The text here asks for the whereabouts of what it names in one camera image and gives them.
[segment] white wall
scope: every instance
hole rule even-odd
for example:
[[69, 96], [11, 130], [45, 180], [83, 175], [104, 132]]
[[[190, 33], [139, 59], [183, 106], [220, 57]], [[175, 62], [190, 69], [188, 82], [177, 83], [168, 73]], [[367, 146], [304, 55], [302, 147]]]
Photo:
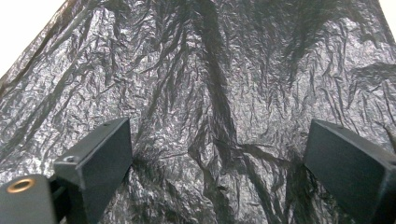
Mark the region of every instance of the white wall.
[[[7, 0], [0, 3], [0, 77], [50, 21], [65, 0]], [[396, 36], [396, 0], [380, 0]]]

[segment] crumpled plastic sheet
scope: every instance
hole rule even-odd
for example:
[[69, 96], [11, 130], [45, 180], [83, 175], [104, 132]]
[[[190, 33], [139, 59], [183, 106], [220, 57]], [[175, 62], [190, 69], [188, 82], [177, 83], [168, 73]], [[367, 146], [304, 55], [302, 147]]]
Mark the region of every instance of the crumpled plastic sheet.
[[393, 151], [395, 56], [377, 1], [69, 0], [0, 81], [0, 183], [129, 117], [102, 223], [353, 223], [302, 165], [310, 120]]

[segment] white background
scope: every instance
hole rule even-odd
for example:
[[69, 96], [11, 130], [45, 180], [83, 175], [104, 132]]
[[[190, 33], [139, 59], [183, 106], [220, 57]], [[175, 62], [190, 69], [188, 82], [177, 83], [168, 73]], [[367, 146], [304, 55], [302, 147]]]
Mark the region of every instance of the white background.
[[[50, 21], [64, 0], [7, 0], [0, 3], [0, 77]], [[396, 36], [396, 0], [380, 0]]]

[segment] brass insert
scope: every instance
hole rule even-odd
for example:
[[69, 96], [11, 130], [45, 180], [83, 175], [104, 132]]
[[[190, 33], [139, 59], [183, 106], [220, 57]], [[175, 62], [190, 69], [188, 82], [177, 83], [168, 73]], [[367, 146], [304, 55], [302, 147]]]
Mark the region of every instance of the brass insert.
[[19, 193], [31, 188], [35, 184], [35, 180], [32, 178], [25, 178], [12, 183], [8, 188], [8, 193]]

